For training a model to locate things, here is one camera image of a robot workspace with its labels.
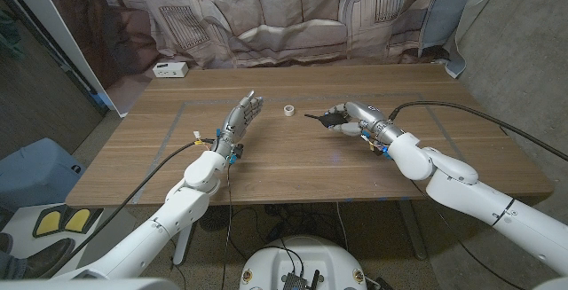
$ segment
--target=blue part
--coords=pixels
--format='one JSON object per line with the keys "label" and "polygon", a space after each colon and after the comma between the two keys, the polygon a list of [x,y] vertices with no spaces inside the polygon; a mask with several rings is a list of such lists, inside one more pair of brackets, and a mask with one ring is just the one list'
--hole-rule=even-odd
{"label": "blue part", "polygon": [[86,167],[49,138],[0,160],[0,208],[65,202]]}

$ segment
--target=yellow object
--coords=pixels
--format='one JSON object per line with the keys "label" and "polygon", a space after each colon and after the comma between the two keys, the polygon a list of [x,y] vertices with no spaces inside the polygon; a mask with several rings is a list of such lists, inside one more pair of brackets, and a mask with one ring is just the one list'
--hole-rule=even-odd
{"label": "yellow object", "polygon": [[89,209],[81,209],[77,211],[65,224],[65,230],[81,232],[84,225],[87,223],[87,220],[89,220],[90,215],[91,212]]}
{"label": "yellow object", "polygon": [[39,223],[35,234],[42,235],[52,231],[59,230],[59,219],[61,219],[61,213],[59,211],[53,211],[42,218],[42,222]]}

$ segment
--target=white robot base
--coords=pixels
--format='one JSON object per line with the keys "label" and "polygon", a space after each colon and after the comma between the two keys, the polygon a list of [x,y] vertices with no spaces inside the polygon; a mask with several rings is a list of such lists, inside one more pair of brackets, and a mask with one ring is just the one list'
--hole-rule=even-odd
{"label": "white robot base", "polygon": [[302,277],[304,286],[312,288],[315,271],[319,271],[318,290],[366,290],[365,275],[357,259],[337,244],[315,236],[290,236],[284,238],[286,249],[294,251],[304,263],[302,264],[292,252],[283,247],[282,242],[274,240],[267,247],[256,251],[245,263],[241,273],[240,290],[299,289],[298,284],[286,285],[291,277],[289,273]]}

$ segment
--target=white cord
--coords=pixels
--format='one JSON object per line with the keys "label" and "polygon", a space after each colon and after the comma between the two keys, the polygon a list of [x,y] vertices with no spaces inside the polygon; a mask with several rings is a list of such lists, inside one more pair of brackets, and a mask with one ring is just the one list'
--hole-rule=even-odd
{"label": "white cord", "polygon": [[345,240],[345,250],[349,251],[349,244],[347,243],[347,233],[345,233],[345,226],[343,225],[343,220],[341,219],[341,213],[339,212],[339,202],[335,203],[337,205],[337,216],[339,217],[339,223],[341,224],[341,229],[343,230],[343,239]]}
{"label": "white cord", "polygon": [[381,285],[379,285],[376,281],[372,280],[371,278],[365,276],[365,279],[366,279],[368,282],[372,283],[373,285],[379,286],[379,289],[381,288]]}

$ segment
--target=blue connector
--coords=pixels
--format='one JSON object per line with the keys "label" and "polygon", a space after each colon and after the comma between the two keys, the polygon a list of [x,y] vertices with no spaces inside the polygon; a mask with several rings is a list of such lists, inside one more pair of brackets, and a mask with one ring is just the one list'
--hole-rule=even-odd
{"label": "blue connector", "polygon": [[389,147],[383,147],[383,156],[386,157],[388,160],[392,160],[392,157],[389,155]]}

